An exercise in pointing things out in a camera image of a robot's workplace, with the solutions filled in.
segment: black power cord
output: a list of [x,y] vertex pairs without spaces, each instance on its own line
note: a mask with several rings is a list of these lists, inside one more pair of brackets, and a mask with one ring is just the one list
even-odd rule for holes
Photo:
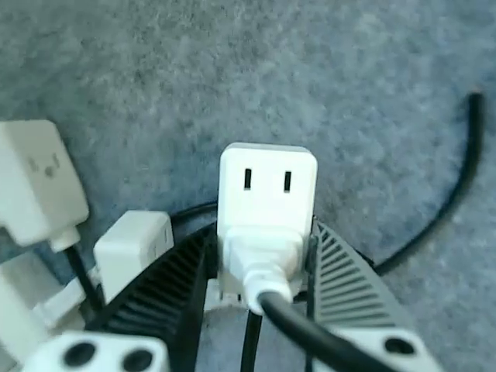
[[79,280],[84,293],[86,294],[86,298],[91,306],[91,309],[94,313],[99,312],[100,310],[102,310],[103,307],[102,301],[100,300],[98,292],[96,291],[95,287],[93,287],[93,284],[91,283],[90,278],[86,273],[83,261],[78,253],[78,250],[75,246],[70,246],[64,251],[64,253],[67,261],[69,261],[73,272],[76,274],[76,277]]
[[193,217],[197,217],[198,215],[204,215],[205,213],[213,212],[217,209],[217,201],[207,201],[206,203],[195,205],[190,208],[186,208],[182,211],[174,213],[170,217],[170,223],[172,225],[177,225],[179,223],[185,222]]
[[255,356],[257,354],[260,328],[262,327],[262,316],[254,312],[248,312],[246,320],[245,339],[243,341],[243,354],[241,356],[240,372],[253,372],[255,370]]
[[484,96],[477,91],[470,93],[468,96],[467,146],[465,147],[465,156],[458,181],[436,213],[434,219],[419,234],[397,250],[396,253],[374,268],[378,275],[385,275],[403,264],[410,256],[417,253],[448,222],[451,215],[467,196],[467,192],[474,181],[477,167],[481,161],[483,141]]
[[265,316],[291,341],[336,372],[397,372],[296,312],[278,293],[264,292],[258,302]]

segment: white plastic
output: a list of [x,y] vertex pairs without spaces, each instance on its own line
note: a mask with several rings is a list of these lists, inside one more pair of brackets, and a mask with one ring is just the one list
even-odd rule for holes
[[15,366],[15,360],[0,345],[0,372],[10,372]]
[[[74,346],[86,343],[93,353],[82,353],[77,367],[67,365],[67,353]],[[150,365],[128,370],[170,372],[166,345],[159,339],[96,332],[66,332],[40,347],[27,361],[23,372],[123,372],[127,357],[136,351],[151,354]]]
[[226,234],[222,262],[243,285],[252,312],[263,310],[258,295],[276,291],[293,299],[289,280],[301,268],[302,237],[293,230],[273,227],[233,227]]
[[[96,267],[90,270],[88,276],[96,287],[100,283],[99,273]],[[69,282],[62,290],[44,302],[35,305],[33,312],[38,316],[49,329],[58,327],[68,314],[74,311],[86,298],[86,294],[79,282],[75,278]]]
[[59,251],[79,240],[88,204],[52,122],[0,122],[0,179],[0,226],[17,244],[48,239]]
[[33,252],[0,265],[0,343],[22,363],[51,336],[65,329],[83,329],[83,318],[71,312],[55,328],[33,313],[33,307],[62,289]]
[[[251,176],[248,188],[246,170],[250,170]],[[289,185],[286,180],[288,172],[291,172]],[[302,257],[306,254],[312,227],[316,177],[317,161],[303,147],[233,143],[224,150],[220,160],[217,222],[219,250],[223,258],[219,272],[221,291],[243,293],[241,277],[236,268],[230,267],[233,264],[225,250],[229,234],[237,235],[236,239],[239,241],[239,233],[234,233],[238,228],[259,229],[255,233],[252,230],[252,237],[262,232],[275,233],[283,230],[291,232],[292,236],[299,236],[301,247],[298,248],[298,254],[294,255],[293,248],[289,247],[287,254],[297,257],[294,258],[297,268],[291,274],[296,275],[302,271]],[[253,245],[251,241],[245,243],[246,247]],[[263,250],[277,250],[274,245],[287,243],[288,241],[277,241],[277,244],[275,240],[258,241],[253,245],[253,252],[257,250],[256,255],[259,255]]]
[[[398,372],[443,372],[441,366],[412,331],[399,328],[332,328],[334,333],[348,339],[362,351],[394,368]],[[386,349],[388,339],[400,339],[415,350],[412,354],[392,353]],[[314,372],[333,372],[322,362],[313,360]]]
[[174,246],[170,223],[165,212],[128,211],[98,240],[94,254],[107,302]]

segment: white power adapter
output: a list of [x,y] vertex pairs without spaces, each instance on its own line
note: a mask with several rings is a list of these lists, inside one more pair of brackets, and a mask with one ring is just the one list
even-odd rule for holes
[[94,255],[107,302],[174,246],[165,212],[128,211],[98,240]]
[[88,204],[57,128],[46,120],[0,122],[0,227],[20,246],[80,239]]
[[262,291],[292,299],[288,282],[303,271],[316,178],[317,161],[302,147],[234,143],[222,153],[219,282],[257,314]]
[[0,265],[0,343],[18,363],[62,330],[83,329],[84,320],[77,311],[66,314],[54,327],[33,311],[62,288],[33,252]]

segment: carpet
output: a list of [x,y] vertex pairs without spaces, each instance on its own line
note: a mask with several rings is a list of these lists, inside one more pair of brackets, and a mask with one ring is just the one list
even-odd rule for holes
[[[491,370],[495,15],[488,0],[4,0],[0,119],[57,124],[91,206],[80,228],[88,264],[124,211],[215,198],[219,156],[234,141],[309,148],[316,215],[381,261],[449,193],[466,140],[464,97],[482,88],[490,112],[474,187],[385,282],[446,370]],[[5,232],[0,246],[3,260],[19,253]],[[61,281],[71,277],[63,257],[36,249]],[[209,320],[202,337],[219,341],[202,344],[201,370],[238,369],[238,354],[210,368],[203,356],[234,347],[220,329],[236,330],[239,350],[243,323],[238,312]],[[260,370],[300,371],[288,361],[301,355],[263,327]]]

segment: plug strain relief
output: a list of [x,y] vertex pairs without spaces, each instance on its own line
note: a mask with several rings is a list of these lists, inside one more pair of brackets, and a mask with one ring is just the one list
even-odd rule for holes
[[264,313],[258,302],[258,296],[263,292],[277,292],[290,303],[293,299],[286,273],[275,264],[251,267],[243,278],[243,288],[248,307],[257,315]]

